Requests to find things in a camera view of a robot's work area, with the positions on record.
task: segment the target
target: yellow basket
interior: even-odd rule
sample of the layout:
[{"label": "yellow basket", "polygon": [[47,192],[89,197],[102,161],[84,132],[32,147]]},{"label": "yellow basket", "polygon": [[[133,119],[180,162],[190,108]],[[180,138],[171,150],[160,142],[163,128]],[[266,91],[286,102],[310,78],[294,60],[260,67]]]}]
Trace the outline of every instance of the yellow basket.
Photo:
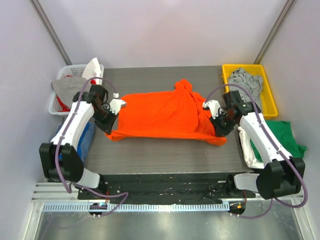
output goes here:
[{"label": "yellow basket", "polygon": [[[263,116],[266,120],[278,116],[278,111],[274,98],[271,94],[264,67],[258,64],[224,64],[222,65],[222,78],[225,84],[228,83],[228,78],[230,77],[232,72],[237,70],[238,68],[243,68],[248,73],[252,75],[260,75],[263,78],[263,90],[261,92]],[[229,92],[229,87],[225,87],[225,92]]]}]

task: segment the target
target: gray wall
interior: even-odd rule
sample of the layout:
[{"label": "gray wall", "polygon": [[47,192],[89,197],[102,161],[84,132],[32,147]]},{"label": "gray wall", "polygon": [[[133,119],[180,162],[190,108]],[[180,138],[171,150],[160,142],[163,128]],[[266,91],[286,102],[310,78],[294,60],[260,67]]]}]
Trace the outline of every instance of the gray wall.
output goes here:
[{"label": "gray wall", "polygon": [[74,64],[252,63],[286,0],[41,0]]},{"label": "gray wall", "polygon": [[0,23],[0,239],[20,240],[43,177],[39,146],[60,121],[48,104],[64,62],[28,0],[3,1]]},{"label": "gray wall", "polygon": [[280,118],[292,122],[300,144],[306,145],[308,210],[320,228],[320,1],[298,0],[262,64]]}]

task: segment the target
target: white basket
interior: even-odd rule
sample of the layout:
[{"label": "white basket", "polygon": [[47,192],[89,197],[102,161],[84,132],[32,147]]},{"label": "white basket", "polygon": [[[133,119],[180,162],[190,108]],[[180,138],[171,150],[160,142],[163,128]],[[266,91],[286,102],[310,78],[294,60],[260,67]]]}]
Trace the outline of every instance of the white basket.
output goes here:
[{"label": "white basket", "polygon": [[[87,66],[87,64],[75,64],[75,65],[65,66],[59,72],[59,75],[58,75],[57,79],[63,79],[67,75],[81,77],[82,73],[84,72],[84,70],[86,68],[86,66]],[[100,64],[100,68],[101,68],[100,77],[102,78],[102,76],[104,75],[104,69],[105,68],[101,64]],[[96,79],[95,82],[96,82],[96,84],[101,85],[102,80],[101,79]],[[62,110],[62,106],[60,106],[60,104],[59,104],[59,102],[57,100],[57,94],[55,93],[55,91],[53,91],[53,93],[51,95],[51,100],[50,100],[48,111],[49,111],[50,114],[53,114],[53,115],[68,115],[69,114],[68,111],[61,111],[61,110]]]}]

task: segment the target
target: orange shirt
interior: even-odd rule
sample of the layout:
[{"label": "orange shirt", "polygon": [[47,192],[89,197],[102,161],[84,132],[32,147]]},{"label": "orange shirt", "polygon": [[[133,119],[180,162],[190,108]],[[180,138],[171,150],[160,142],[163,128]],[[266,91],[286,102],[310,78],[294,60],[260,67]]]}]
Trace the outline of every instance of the orange shirt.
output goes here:
[{"label": "orange shirt", "polygon": [[210,111],[204,110],[205,101],[192,85],[182,79],[174,91],[125,95],[126,107],[121,109],[118,130],[107,135],[113,141],[123,138],[196,139],[222,146],[225,137],[216,137],[210,122]]}]

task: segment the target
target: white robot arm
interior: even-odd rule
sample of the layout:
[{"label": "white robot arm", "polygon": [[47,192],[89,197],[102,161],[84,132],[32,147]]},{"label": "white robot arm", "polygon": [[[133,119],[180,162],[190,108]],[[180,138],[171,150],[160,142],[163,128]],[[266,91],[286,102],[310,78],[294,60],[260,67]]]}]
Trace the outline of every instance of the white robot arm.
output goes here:
[{"label": "white robot arm", "polygon": [[258,173],[240,173],[233,177],[233,187],[239,190],[249,190],[259,193],[264,199],[296,194],[301,189],[301,183],[288,166],[279,151],[291,161],[301,177],[304,175],[305,163],[301,158],[292,155],[279,143],[269,129],[257,106],[261,123],[254,112],[252,102],[244,102],[238,91],[230,91],[223,95],[226,107],[221,108],[216,100],[203,103],[203,108],[210,110],[210,121],[217,137],[226,136],[232,132],[235,125],[240,125],[249,135],[259,151],[264,169]]},{"label": "white robot arm", "polygon": [[78,108],[79,92],[74,96],[70,113],[62,128],[50,143],[42,143],[39,148],[43,173],[47,179],[60,181],[55,165],[55,151],[61,136],[64,136],[59,146],[62,158],[59,165],[65,180],[105,193],[103,177],[86,169],[76,151],[81,134],[92,117],[98,128],[110,134],[121,108],[126,106],[126,102],[121,99],[114,98],[107,103],[104,102],[105,98],[108,100],[108,91],[101,85],[92,85],[89,92],[84,92]]}]

